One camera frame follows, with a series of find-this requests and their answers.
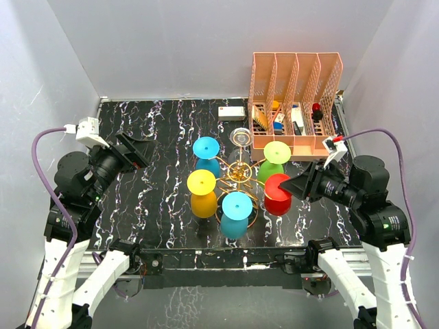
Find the red cup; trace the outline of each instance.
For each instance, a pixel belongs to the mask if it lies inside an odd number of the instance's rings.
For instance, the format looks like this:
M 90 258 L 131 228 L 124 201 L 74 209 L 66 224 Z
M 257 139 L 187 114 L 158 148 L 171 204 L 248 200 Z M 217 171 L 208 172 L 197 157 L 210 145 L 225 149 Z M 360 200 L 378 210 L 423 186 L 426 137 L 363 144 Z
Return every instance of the red cup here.
M 263 204 L 265 205 L 265 209 L 274 216 L 282 216 L 285 215 L 288 210 L 291 208 L 291 198 L 285 201 L 276 201 L 270 199 L 265 195 L 263 199 Z
M 289 179 L 284 173 L 275 173 L 265 182 L 265 209 L 272 215 L 285 215 L 291 208 L 292 196 L 280 188 L 280 183 Z

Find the small white box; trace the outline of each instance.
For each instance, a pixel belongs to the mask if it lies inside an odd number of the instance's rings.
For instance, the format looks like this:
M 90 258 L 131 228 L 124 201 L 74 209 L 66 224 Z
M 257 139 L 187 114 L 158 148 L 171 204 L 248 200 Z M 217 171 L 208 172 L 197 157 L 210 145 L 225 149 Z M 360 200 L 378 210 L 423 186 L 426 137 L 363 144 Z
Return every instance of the small white box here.
M 245 118 L 243 106 L 218 106 L 218 119 L 221 121 L 240 121 Z
M 292 108 L 291 111 L 291 122 L 296 122 L 297 126 L 299 127 L 300 132 L 302 135 L 305 135 L 305 129 L 303 126 L 303 118 L 302 118 L 302 111 L 300 109 L 300 105 L 297 108 Z

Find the floor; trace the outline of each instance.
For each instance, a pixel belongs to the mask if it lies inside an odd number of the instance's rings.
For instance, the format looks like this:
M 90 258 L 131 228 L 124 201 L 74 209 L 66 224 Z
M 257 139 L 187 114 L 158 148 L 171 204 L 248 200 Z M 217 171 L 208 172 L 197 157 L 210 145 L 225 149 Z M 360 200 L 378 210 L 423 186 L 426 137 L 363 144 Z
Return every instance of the floor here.
M 310 239 L 332 236 L 342 245 L 358 245 L 359 239 L 348 221 L 346 207 L 329 200 L 314 204 L 293 200 L 282 217 L 262 211 L 256 223 L 241 239 L 228 240 L 219 231 L 215 217 L 192 215 L 186 179 L 194 170 L 192 145 L 201 136 L 212 136 L 227 159 L 234 145 L 228 135 L 245 121 L 221 122 L 218 106 L 246 106 L 245 99 L 183 101 L 109 101 L 102 104 L 100 135 L 115 142 L 113 135 L 123 130 L 135 138 L 154 138 L 159 152 L 153 163 L 135 174 L 119 175 L 101 201 L 104 209 L 96 223 L 92 246 L 106 249 L 116 238 L 128 239 L 146 248 L 267 247 L 300 246 Z M 333 122 L 342 133 L 335 107 Z M 340 166 L 349 168 L 347 154 Z M 286 174 L 299 174 L 306 162 L 288 162 Z M 255 187 L 259 199 L 263 190 Z
M 372 289 L 372 279 L 364 283 Z M 280 287 L 178 287 L 143 290 L 125 302 L 111 289 L 93 329 L 352 329 L 340 294 L 319 301 Z

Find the light blue cup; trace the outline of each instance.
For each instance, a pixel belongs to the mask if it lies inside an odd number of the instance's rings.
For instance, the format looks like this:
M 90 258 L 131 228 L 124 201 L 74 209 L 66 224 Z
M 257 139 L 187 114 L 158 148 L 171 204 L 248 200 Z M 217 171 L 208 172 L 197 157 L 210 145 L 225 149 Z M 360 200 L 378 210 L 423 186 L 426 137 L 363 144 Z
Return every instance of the light blue cup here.
M 221 167 L 219 166 L 220 163 L 217 159 L 199 159 L 197 161 L 197 165 L 195 166 L 195 169 L 205 169 L 209 170 L 215 178 L 221 177 Z
M 221 232 L 229 239 L 239 239 L 247 232 L 248 216 L 252 213 L 253 204 L 248 195 L 232 192 L 222 202 Z
M 201 137 L 192 146 L 193 153 L 200 159 L 211 159 L 218 155 L 220 144 L 212 137 Z

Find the black marble surface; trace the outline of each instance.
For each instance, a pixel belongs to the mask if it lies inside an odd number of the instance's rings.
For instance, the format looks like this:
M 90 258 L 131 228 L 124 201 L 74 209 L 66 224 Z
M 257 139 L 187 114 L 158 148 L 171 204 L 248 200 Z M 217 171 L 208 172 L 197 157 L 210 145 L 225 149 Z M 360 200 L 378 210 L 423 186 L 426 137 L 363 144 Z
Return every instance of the black marble surface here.
M 106 249 L 116 238 L 128 239 L 141 247 L 267 247 L 301 246 L 310 239 L 332 236 L 342 245 L 358 245 L 359 239 L 348 220 L 346 207 L 329 200 L 314 204 L 293 200 L 291 210 L 282 217 L 264 211 L 263 202 L 256 223 L 239 240 L 225 238 L 215 217 L 199 219 L 190 209 L 188 175 L 195 170 L 193 143 L 201 136 L 212 136 L 220 143 L 227 159 L 235 146 L 228 136 L 245 121 L 221 122 L 218 106 L 245 106 L 245 99 L 184 101 L 105 102 L 99 116 L 100 135 L 116 142 L 114 134 L 123 130 L 135 138 L 154 138 L 159 150 L 153 163 L 135 174 L 118 175 L 101 200 L 104 209 L 96 223 L 91 247 Z M 342 133 L 333 108 L 336 131 Z M 345 173 L 351 157 L 340 166 Z M 307 162 L 288 162 L 285 173 L 299 174 Z M 263 190 L 255 191 L 262 200 Z

